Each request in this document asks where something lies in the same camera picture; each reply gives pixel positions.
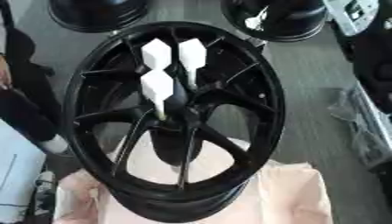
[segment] black wheel rim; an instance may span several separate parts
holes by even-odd
[[[111,110],[109,105],[115,98],[108,95],[114,91],[110,87],[105,88],[108,83],[115,82],[133,89],[131,92],[140,90],[138,80],[147,69],[141,60],[139,48],[154,38],[162,39],[173,48],[173,64],[166,72],[177,83],[184,83],[185,77],[176,54],[177,43],[198,38],[209,51],[207,66],[199,71],[198,91],[186,88],[190,96],[186,107],[168,112],[169,119],[165,123],[158,121],[151,113],[152,106],[146,100],[141,100],[139,103],[143,105],[134,108]],[[110,65],[110,61],[118,55],[127,56],[125,66]],[[103,83],[105,87],[99,89],[97,83]],[[94,92],[95,99],[89,98],[90,92]],[[248,151],[206,125],[212,111],[222,104],[233,104],[258,116]],[[99,45],[80,64],[70,80],[64,107],[66,134],[83,166],[127,208],[146,218],[165,222],[195,221],[216,213],[235,199],[276,148],[284,127],[284,114],[284,92],[280,82],[270,64],[250,43],[212,26],[183,22],[141,25]],[[185,150],[178,183],[161,185],[124,171],[124,161],[142,133],[162,127],[165,129],[170,121],[176,125],[180,123],[186,137],[179,139],[185,142]],[[123,157],[118,157],[116,163],[106,157],[92,132],[96,124],[105,122],[133,123],[129,131],[133,135],[126,138],[128,148],[123,148]],[[233,166],[213,178],[187,183],[187,167],[192,161],[189,157],[194,137],[225,149],[234,158]],[[135,203],[148,203],[144,202],[144,206],[139,203],[142,208],[137,210],[130,205],[132,199]],[[213,207],[208,211],[202,209],[208,203],[213,203]],[[184,206],[189,208],[188,213],[182,208]],[[151,207],[164,207],[170,211],[167,215],[156,214],[154,211],[157,209]],[[170,212],[173,211],[181,213],[172,215]]]
[[[304,22],[301,22],[301,20],[293,20],[291,22],[288,21],[288,25],[292,25],[293,27],[297,28],[292,31],[292,28],[288,26],[283,26],[279,30],[278,27],[280,24],[276,25],[276,30],[274,31],[256,31],[249,29],[244,23],[246,18],[251,18],[255,15],[242,7],[242,1],[221,0],[221,9],[227,21],[236,29],[248,34],[253,38],[268,40],[272,42],[296,42],[309,39],[318,34],[323,29],[328,15],[326,7],[323,6],[313,10],[313,12],[310,13],[310,16],[304,17]]]

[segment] person's hand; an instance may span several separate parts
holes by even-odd
[[[12,87],[10,69],[4,56],[0,56],[0,89],[9,89]]]

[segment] black wheel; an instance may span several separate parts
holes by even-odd
[[[111,32],[147,14],[150,0],[49,0],[49,14],[76,32]]]
[[[247,18],[255,17],[268,6],[262,30],[251,30]],[[327,17],[321,0],[221,0],[223,15],[235,28],[249,36],[272,42],[295,42],[318,34]]]
[[[148,71],[140,47],[155,38],[173,49],[173,63],[166,72],[175,80],[175,89],[165,102],[165,122],[156,118],[153,105],[140,93],[139,78]],[[200,39],[208,50],[207,66],[199,70],[196,91],[187,87],[178,56],[178,42],[193,38]],[[113,108],[119,99],[131,94],[140,96],[135,105]],[[257,117],[248,149],[240,148],[207,124],[215,109],[224,104],[246,109]],[[73,75],[64,110],[66,134],[84,167],[125,207],[163,222],[196,221],[230,204],[276,148],[284,115],[280,82],[250,43],[212,26],[183,22],[141,25],[99,45]],[[113,162],[93,131],[95,126],[110,122],[131,124]],[[158,136],[162,133],[163,139],[169,134],[177,141],[177,146],[168,147],[160,138],[153,139],[159,142],[155,144],[159,157],[168,165],[178,165],[177,184],[153,183],[126,171],[128,157],[146,131]],[[198,141],[220,146],[234,163],[217,176],[189,183],[189,165],[201,148]]]

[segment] shoe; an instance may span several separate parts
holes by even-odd
[[[68,149],[68,142],[60,135],[56,135],[52,140],[40,143],[45,152],[53,154],[62,154]]]

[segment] dark pants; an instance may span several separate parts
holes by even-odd
[[[0,117],[14,129],[41,142],[53,139],[58,133],[60,105],[46,79],[46,70],[30,62],[34,47],[21,31],[7,32],[6,59],[17,91],[0,91]]]

